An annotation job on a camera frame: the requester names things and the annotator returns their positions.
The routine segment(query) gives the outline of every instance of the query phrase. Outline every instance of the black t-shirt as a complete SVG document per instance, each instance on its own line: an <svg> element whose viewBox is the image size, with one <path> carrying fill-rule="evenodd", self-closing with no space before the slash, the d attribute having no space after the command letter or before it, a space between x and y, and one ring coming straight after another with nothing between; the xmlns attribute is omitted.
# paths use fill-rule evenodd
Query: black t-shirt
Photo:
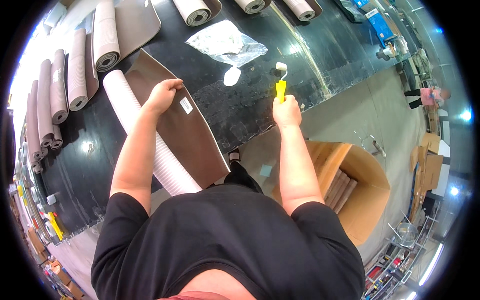
<svg viewBox="0 0 480 300"><path fill-rule="evenodd" d="M290 217L265 195L220 185L171 197L149 218L131 196L112 195L92 265L99 299L171 297L209 269L258 300L357 300L365 286L359 252L321 203Z"/></svg>

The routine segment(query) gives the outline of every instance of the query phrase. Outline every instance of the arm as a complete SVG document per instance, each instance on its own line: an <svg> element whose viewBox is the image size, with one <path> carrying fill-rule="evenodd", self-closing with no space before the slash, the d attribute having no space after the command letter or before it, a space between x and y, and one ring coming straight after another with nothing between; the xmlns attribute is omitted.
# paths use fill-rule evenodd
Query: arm
<svg viewBox="0 0 480 300"><path fill-rule="evenodd" d="M307 146L300 131L301 113L292 95L273 102L273 117L282 137L280 146L280 194L287 214L306 202L324 203Z"/></svg>
<svg viewBox="0 0 480 300"><path fill-rule="evenodd" d="M131 128L120 152L113 173L110 196L123 192L135 198L150 215L155 132L160 115L172 104L181 79L168 79L157 84Z"/></svg>

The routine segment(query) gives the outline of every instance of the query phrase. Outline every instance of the blue sticky note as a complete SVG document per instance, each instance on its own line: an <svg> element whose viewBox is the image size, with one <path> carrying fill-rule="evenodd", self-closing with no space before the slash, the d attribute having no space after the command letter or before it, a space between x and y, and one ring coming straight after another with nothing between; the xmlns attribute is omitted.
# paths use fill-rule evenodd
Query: blue sticky note
<svg viewBox="0 0 480 300"><path fill-rule="evenodd" d="M272 166L262 165L262 169L260 170L260 175L265 177L270 177L271 172L272 172Z"/></svg>

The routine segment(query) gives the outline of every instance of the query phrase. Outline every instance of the black pants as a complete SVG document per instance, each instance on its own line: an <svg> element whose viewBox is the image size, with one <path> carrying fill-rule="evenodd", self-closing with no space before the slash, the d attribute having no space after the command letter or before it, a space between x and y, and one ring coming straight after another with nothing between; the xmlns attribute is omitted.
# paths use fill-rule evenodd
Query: black pants
<svg viewBox="0 0 480 300"><path fill-rule="evenodd" d="M254 192L259 192L260 194L264 193L260 185L258 185L255 179L248 175L247 170L245 170L238 161L232 161L230 164L230 171L231 172L225 177L223 183L239 184L246 186Z"/></svg>
<svg viewBox="0 0 480 300"><path fill-rule="evenodd" d="M404 92L403 94L405 96L420 96L420 89L407 91L407 92ZM417 100L410 102L408 105L410 105L411 109L419 107L421 105L421 98L418 98Z"/></svg>

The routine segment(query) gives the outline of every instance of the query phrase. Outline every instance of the right hand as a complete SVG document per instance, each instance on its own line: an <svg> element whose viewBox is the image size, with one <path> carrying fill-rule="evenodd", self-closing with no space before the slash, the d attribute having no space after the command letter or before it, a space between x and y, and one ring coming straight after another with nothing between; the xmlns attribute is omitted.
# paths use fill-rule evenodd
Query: right hand
<svg viewBox="0 0 480 300"><path fill-rule="evenodd" d="M285 101L280 103L278 98L273 100L273 119L279 127L289 125L299 126L301 123L301 113L298 102L292 95L286 95Z"/></svg>

